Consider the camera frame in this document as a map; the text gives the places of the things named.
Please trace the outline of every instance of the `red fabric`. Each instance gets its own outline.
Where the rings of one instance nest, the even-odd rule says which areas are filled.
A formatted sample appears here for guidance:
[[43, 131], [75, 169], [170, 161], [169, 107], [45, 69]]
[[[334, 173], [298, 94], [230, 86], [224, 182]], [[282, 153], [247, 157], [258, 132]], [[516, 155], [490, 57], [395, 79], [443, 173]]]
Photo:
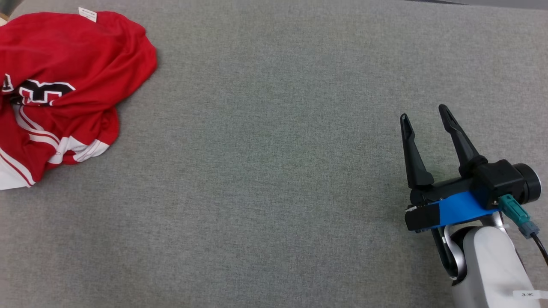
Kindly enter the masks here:
[[[78, 14], [35, 13], [0, 27], [4, 167], [19, 162], [32, 175], [24, 176], [30, 186], [58, 166], [55, 155], [63, 155], [64, 164], [95, 156], [97, 141], [105, 147], [118, 137], [115, 104], [137, 90], [156, 65], [145, 29], [114, 12], [98, 12], [97, 23]], [[63, 138], [73, 142], [63, 145]]]

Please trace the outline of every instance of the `clothing label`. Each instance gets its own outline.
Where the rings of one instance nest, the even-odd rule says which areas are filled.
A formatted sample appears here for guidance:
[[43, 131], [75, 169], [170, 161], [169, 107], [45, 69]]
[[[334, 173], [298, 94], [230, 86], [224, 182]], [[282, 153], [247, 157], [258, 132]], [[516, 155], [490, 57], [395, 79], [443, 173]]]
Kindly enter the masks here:
[[548, 299], [548, 291], [518, 290], [514, 291], [514, 299]]
[[94, 11], [86, 10], [84, 8], [78, 8], [78, 12], [81, 16], [84, 16], [85, 18], [97, 22], [97, 13]]

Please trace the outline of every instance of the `teal connector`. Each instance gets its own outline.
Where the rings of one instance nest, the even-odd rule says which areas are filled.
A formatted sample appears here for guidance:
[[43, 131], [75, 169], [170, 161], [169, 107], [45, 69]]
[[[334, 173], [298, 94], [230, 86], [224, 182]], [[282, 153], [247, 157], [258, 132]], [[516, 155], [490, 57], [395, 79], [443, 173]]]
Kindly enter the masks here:
[[512, 195], [504, 195], [499, 198], [500, 210], [508, 216], [520, 229], [525, 238], [531, 238], [531, 234], [537, 234], [540, 230], [531, 221], [531, 216]]

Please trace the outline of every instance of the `blue tape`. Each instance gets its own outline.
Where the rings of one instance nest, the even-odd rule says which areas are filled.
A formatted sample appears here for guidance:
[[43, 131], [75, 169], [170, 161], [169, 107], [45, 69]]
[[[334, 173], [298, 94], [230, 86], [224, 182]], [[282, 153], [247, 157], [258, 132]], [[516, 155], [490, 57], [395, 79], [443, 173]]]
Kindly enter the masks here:
[[496, 208], [490, 210], [484, 209], [472, 196], [470, 191], [457, 193], [432, 204], [439, 205], [439, 225], [433, 226], [430, 229], [462, 224], [500, 211], [500, 209]]

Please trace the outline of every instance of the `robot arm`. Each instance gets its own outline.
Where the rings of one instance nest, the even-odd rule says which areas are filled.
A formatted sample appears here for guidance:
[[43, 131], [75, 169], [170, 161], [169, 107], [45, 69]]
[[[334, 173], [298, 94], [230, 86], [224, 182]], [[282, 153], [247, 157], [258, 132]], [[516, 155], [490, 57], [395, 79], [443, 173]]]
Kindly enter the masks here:
[[23, 0], [0, 0], [0, 26], [5, 25], [11, 17], [15, 8], [21, 4]]
[[[411, 122], [403, 114], [403, 152], [412, 189], [405, 214], [408, 229], [431, 231], [442, 265], [453, 280], [457, 308], [540, 307], [538, 299], [524, 300], [513, 293], [534, 288], [501, 216], [505, 213], [526, 238], [535, 240], [548, 264], [548, 254], [537, 237], [539, 229], [521, 206], [540, 197], [537, 174], [522, 163], [511, 165], [504, 159], [489, 163], [445, 105], [439, 106], [439, 113], [452, 137], [461, 176], [434, 181], [416, 148]], [[452, 232], [455, 226], [476, 220], [483, 226]]]

